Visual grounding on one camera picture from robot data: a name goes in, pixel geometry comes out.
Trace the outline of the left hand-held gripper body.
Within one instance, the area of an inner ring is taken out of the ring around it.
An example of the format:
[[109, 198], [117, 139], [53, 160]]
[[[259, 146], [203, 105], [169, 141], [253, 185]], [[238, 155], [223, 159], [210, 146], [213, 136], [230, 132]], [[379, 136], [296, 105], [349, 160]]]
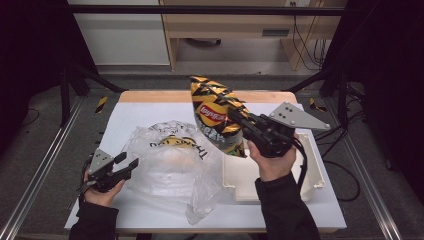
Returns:
[[114, 158], [101, 149], [97, 149], [88, 169], [88, 185], [99, 192], [108, 192], [112, 186]]

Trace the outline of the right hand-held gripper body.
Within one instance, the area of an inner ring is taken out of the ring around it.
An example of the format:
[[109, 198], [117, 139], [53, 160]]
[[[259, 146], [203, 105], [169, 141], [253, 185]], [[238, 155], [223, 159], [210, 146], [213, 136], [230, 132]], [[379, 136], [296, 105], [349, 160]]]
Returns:
[[267, 158], [282, 157], [296, 143], [296, 128], [329, 130], [330, 125], [315, 118], [295, 105], [284, 102], [269, 115], [261, 114], [259, 118], [267, 122], [264, 129], [264, 141], [252, 141], [262, 156]]

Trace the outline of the yellow black chip bag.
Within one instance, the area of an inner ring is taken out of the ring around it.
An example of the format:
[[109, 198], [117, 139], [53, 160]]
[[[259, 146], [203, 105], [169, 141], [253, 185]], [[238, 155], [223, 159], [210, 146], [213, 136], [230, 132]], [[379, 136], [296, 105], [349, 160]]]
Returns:
[[194, 117], [200, 131], [224, 154], [244, 157], [241, 127], [227, 113], [229, 109], [249, 110], [227, 86], [202, 76], [190, 79]]

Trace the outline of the white plastic bin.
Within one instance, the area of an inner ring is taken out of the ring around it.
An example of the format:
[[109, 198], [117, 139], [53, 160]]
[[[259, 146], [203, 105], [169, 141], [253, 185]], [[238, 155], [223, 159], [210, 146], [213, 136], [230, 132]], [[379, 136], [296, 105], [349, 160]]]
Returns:
[[[307, 156], [307, 171], [300, 191], [301, 199], [306, 202], [313, 198], [317, 190], [323, 189], [326, 183], [318, 164], [318, 155], [314, 151], [312, 132], [298, 130], [297, 134]], [[245, 153], [246, 158], [224, 157], [223, 186], [232, 191], [235, 201], [258, 202], [259, 197], [254, 182], [259, 177], [259, 168], [250, 158], [248, 149]]]

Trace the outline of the clear plastic bag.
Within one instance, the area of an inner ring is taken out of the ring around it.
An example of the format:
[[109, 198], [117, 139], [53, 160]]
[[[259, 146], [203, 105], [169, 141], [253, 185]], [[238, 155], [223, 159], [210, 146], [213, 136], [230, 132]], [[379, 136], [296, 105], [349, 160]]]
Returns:
[[123, 150], [139, 160], [129, 188], [156, 205], [185, 214], [196, 225], [214, 209], [223, 154], [193, 124], [169, 121], [138, 127]]

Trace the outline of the person's left hand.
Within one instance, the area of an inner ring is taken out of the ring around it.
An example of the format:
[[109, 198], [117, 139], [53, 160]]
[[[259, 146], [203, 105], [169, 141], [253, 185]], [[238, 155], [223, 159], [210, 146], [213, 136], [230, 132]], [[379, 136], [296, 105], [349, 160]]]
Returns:
[[84, 199], [86, 202], [103, 206], [103, 207], [111, 207], [113, 203], [113, 199], [115, 196], [121, 191], [125, 184], [124, 180], [121, 180], [118, 184], [115, 185], [114, 188], [109, 190], [108, 192], [98, 192], [89, 188], [84, 193]]

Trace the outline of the person's right hand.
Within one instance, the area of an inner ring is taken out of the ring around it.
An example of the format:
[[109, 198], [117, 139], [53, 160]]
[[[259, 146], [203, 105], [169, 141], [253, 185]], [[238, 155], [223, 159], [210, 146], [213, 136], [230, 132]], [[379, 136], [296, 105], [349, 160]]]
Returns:
[[250, 151], [250, 157], [259, 167], [259, 178], [263, 182], [277, 180], [291, 173], [296, 160], [296, 148], [294, 146], [284, 156], [275, 158], [262, 156], [259, 149], [250, 140], [247, 141], [247, 146]]

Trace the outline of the yellow black floor tape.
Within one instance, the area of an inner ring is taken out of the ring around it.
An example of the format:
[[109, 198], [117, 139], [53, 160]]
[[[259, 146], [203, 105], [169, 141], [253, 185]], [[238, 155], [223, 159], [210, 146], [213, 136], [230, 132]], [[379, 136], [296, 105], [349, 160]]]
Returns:
[[102, 96], [97, 104], [97, 107], [95, 109], [95, 113], [101, 113], [106, 102], [107, 102], [108, 97], [107, 96]]
[[315, 103], [314, 98], [309, 98], [309, 106], [310, 106], [310, 109], [312, 109], [312, 110], [318, 110], [320, 112], [327, 112], [327, 108], [326, 107], [322, 107], [322, 106], [318, 106]]

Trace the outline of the black metal stand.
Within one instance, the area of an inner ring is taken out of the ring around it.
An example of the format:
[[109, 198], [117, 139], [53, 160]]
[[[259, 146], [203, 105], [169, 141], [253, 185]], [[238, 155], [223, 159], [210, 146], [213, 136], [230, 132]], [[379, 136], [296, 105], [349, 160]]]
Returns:
[[115, 93], [122, 93], [125, 91], [124, 88], [107, 81], [98, 73], [90, 71], [81, 65], [66, 65], [60, 73], [61, 127], [64, 127], [71, 118], [69, 87], [72, 87], [78, 96], [87, 96], [90, 92], [90, 88], [86, 83], [86, 79], [91, 79]]
[[319, 80], [323, 80], [324, 83], [319, 89], [319, 93], [322, 97], [329, 97], [335, 91], [338, 91], [337, 99], [337, 120], [344, 129], [348, 128], [348, 116], [347, 116], [347, 76], [342, 66], [338, 64], [331, 65], [323, 68], [316, 74], [308, 77], [306, 80], [290, 87], [287, 89], [288, 92], [296, 93], [305, 87], [315, 83]]

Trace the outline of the wooden desk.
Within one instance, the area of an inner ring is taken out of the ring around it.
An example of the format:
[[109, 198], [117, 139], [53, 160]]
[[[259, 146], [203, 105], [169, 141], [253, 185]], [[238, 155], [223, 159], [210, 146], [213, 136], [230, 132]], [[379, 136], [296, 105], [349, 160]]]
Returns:
[[[343, 8], [348, 0], [159, 0], [162, 6], [253, 6]], [[292, 70], [307, 59], [307, 45], [330, 40], [338, 16], [165, 14], [167, 37], [184, 38], [277, 38]]]

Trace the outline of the white cabinet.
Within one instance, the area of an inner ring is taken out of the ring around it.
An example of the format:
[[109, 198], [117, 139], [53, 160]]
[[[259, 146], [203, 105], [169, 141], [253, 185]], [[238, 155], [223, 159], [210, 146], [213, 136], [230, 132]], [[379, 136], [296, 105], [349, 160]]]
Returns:
[[94, 63], [168, 65], [160, 14], [75, 14]]

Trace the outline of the black curtain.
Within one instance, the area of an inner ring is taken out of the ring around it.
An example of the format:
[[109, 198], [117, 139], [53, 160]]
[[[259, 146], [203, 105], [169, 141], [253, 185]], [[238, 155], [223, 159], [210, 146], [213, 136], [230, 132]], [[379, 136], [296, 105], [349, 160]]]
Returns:
[[64, 65], [52, 35], [66, 57], [96, 72], [94, 60], [68, 0], [0, 0], [0, 154], [27, 116], [29, 100], [59, 84]]
[[364, 110], [424, 204], [424, 0], [347, 0], [324, 68], [365, 87]]

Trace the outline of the aluminium rail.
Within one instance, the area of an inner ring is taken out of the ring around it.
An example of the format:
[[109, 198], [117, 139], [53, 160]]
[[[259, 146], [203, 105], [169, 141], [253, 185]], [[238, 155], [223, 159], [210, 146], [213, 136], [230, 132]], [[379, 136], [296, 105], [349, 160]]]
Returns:
[[353, 170], [358, 177], [359, 183], [362, 187], [362, 192], [372, 209], [373, 215], [376, 218], [385, 239], [403, 240], [394, 219], [392, 218], [381, 194], [377, 189], [377, 186], [365, 168], [362, 158], [354, 146], [350, 135], [347, 134], [342, 142], [345, 145]]
[[69, 119], [64, 123], [63, 126], [59, 128], [54, 140], [50, 144], [46, 154], [44, 155], [40, 165], [38, 166], [35, 174], [25, 189], [25, 192], [20, 198], [18, 204], [16, 205], [13, 213], [3, 228], [0, 230], [0, 240], [14, 240], [16, 237], [65, 140], [67, 139], [75, 120], [80, 113], [84, 100], [85, 98], [81, 96], [77, 96], [75, 98]]

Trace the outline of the black horizontal frame bar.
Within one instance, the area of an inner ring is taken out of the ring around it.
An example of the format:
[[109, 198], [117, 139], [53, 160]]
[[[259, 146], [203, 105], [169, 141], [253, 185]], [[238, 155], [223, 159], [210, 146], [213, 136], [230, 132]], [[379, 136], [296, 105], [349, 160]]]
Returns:
[[253, 6], [69, 5], [73, 13], [342, 16], [345, 8]]

